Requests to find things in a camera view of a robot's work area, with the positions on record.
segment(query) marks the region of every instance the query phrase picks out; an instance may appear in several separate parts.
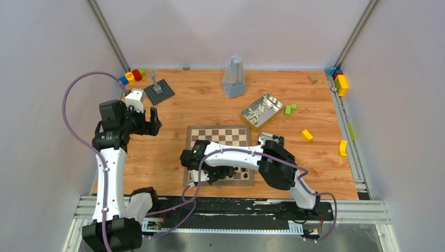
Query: wooden table surface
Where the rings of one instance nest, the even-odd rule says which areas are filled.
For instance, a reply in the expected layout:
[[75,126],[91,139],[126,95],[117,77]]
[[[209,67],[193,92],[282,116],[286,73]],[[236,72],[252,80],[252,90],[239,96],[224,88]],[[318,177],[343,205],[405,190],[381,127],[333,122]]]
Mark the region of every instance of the wooden table surface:
[[[145,88],[150,78],[127,88]],[[246,71],[247,93],[227,99],[222,91],[223,70],[157,70],[157,80],[165,79],[175,96],[156,105],[162,128],[157,136],[133,135],[124,170],[124,192],[152,186],[158,195],[181,195],[183,167],[179,156],[186,144],[187,126],[242,124],[240,112],[265,92],[283,104],[296,103],[290,117],[278,115],[262,131],[285,138],[285,148],[295,155],[298,165],[309,169],[304,177],[318,192],[331,192],[337,199],[358,199],[348,159],[338,156],[342,139],[324,72],[311,84],[304,71]],[[144,107],[152,104],[146,97]],[[314,139],[307,143],[300,132],[308,129]],[[258,133],[251,132],[252,144]],[[254,186],[201,187],[201,196],[289,198],[285,191],[269,187],[259,173]],[[187,195],[195,192],[190,189]]]

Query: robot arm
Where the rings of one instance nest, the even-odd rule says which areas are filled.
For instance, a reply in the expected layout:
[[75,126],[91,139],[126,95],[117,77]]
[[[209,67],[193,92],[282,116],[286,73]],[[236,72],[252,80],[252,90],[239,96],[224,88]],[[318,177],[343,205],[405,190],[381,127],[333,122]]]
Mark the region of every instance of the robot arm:
[[[130,134],[155,136],[162,126],[155,108],[150,108],[150,121],[145,121],[143,98],[143,90],[133,89],[125,97],[125,103],[111,100],[99,105],[102,121],[96,128],[92,145],[107,163],[108,185],[105,187],[102,161],[96,155],[99,170],[96,207],[92,224],[82,229],[82,238],[94,251],[105,251],[101,230],[103,211],[110,247],[113,251],[128,251],[141,247],[141,223],[145,214],[157,204],[152,187],[133,192],[127,208],[123,198],[123,171]],[[106,208],[103,207],[104,195],[107,196]]]
[[209,184],[228,175],[233,175],[233,167],[243,167],[257,171],[266,183],[276,189],[288,191],[294,198],[297,206],[302,209],[318,212],[320,197],[313,195],[315,191],[310,189],[301,178],[308,193],[298,181],[300,172],[294,168],[268,159],[254,152],[272,155],[275,158],[295,164],[295,157],[274,141],[266,141],[264,145],[237,147],[221,145],[215,142],[197,140],[192,150],[184,150],[181,155],[181,165],[192,171],[192,179],[198,181],[198,166],[203,157],[213,151],[221,149],[239,149],[250,152],[225,151],[208,157],[204,161],[201,170],[201,178]]

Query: metal tray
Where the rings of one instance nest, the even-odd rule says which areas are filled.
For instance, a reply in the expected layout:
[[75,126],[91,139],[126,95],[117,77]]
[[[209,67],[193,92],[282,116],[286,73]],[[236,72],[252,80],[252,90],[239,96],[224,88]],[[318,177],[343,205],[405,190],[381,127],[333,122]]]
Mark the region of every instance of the metal tray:
[[[266,95],[266,107],[264,109],[264,113],[260,114],[258,117],[258,122],[253,124],[250,121],[251,115],[249,113],[249,109],[252,109],[253,111],[258,109],[258,107],[263,104],[264,95]],[[283,104],[278,99],[269,93],[265,93],[241,112],[241,119],[245,124],[250,126],[251,130],[258,132],[266,125],[268,121],[277,116],[282,108]]]

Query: plastic container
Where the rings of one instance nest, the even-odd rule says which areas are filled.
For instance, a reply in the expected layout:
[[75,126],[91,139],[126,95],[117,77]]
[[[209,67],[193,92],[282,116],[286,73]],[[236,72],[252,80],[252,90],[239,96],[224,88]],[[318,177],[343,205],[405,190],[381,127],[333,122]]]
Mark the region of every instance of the plastic container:
[[241,57],[232,56],[222,78],[222,90],[227,98],[242,96],[246,93],[244,67]]

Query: gray wall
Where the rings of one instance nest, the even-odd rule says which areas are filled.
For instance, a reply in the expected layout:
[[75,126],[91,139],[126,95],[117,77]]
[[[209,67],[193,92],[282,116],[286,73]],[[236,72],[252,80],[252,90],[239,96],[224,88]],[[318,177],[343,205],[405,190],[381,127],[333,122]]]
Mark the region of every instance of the gray wall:
[[335,64],[369,0],[97,0],[134,68]]
[[[123,74],[85,1],[0,3],[0,250],[61,251],[93,153],[65,128],[66,87],[92,70]],[[98,104],[121,91],[107,77],[74,87],[68,118],[90,141]]]
[[380,1],[343,70],[346,104],[402,251],[443,251],[445,2]]

